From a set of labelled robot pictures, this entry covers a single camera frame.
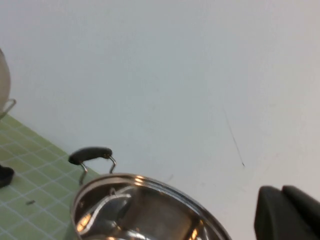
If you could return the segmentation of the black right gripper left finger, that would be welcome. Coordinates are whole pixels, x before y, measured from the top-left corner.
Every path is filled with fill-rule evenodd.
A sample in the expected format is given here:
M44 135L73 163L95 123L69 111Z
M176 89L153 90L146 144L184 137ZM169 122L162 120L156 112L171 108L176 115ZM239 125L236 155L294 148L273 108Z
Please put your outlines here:
M257 240L318 240L320 233L300 217L282 189L262 186L258 192L254 231Z

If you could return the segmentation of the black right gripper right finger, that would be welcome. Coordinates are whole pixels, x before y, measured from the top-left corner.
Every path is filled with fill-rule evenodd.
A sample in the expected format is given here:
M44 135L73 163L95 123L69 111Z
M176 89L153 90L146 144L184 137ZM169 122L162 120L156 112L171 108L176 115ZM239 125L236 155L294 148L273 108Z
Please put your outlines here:
M281 191L293 204L303 221L315 234L319 234L320 202L293 185L285 185Z

